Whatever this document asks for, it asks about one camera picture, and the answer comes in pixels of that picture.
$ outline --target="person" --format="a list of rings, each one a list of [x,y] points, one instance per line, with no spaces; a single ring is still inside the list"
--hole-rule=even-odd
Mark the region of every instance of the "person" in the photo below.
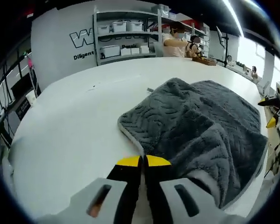
[[[199,50],[200,37],[193,35],[190,39],[189,49],[187,51],[187,57],[201,57],[201,52]]]
[[[234,66],[236,64],[236,62],[232,60],[232,56],[231,55],[227,56],[227,64],[229,66]]]
[[[253,82],[254,82],[255,84],[257,84],[260,80],[259,80],[259,78],[258,78],[257,69],[256,69],[255,66],[252,66],[252,73],[251,73],[251,75],[252,75],[252,78],[253,78]]]
[[[190,43],[184,38],[185,26],[178,21],[170,24],[170,33],[162,34],[164,56],[187,57]]]

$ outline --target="gray fleece blanket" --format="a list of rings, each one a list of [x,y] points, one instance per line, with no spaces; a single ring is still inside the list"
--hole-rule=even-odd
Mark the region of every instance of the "gray fleece blanket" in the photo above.
[[[226,208],[255,178],[266,153],[256,108],[212,81],[172,78],[118,120],[142,154],[171,162],[175,178],[194,178]]]

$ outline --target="pink object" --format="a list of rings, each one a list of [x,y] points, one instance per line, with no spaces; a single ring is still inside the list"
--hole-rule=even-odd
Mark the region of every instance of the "pink object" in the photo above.
[[[29,68],[32,68],[32,66],[33,66],[32,60],[30,58],[28,59],[28,66],[29,66]]]

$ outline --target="white tabletop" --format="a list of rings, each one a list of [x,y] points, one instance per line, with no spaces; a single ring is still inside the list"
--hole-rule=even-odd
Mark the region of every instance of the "white tabletop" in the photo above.
[[[255,84],[221,66],[164,57],[84,70],[46,88],[15,133],[10,161],[15,191],[24,210],[32,218],[56,214],[97,177],[107,177],[118,160],[138,155],[118,129],[117,119],[149,95],[148,87],[155,89],[173,77],[187,83],[213,80],[236,92],[259,110],[261,133],[267,136]],[[244,193],[228,213],[249,213],[264,169],[249,188],[250,193]]]

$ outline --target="black hair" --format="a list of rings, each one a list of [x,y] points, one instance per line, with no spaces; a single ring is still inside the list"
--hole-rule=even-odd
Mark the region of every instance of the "black hair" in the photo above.
[[[193,36],[191,36],[190,41],[191,41],[191,42],[193,42],[193,41],[195,40],[195,38],[196,38],[196,37],[198,37],[198,38],[199,38],[199,36],[197,36],[197,35],[193,35]]]
[[[185,32],[186,30],[185,26],[178,21],[172,22],[170,24],[170,32],[172,32],[173,29],[176,30],[176,32]]]

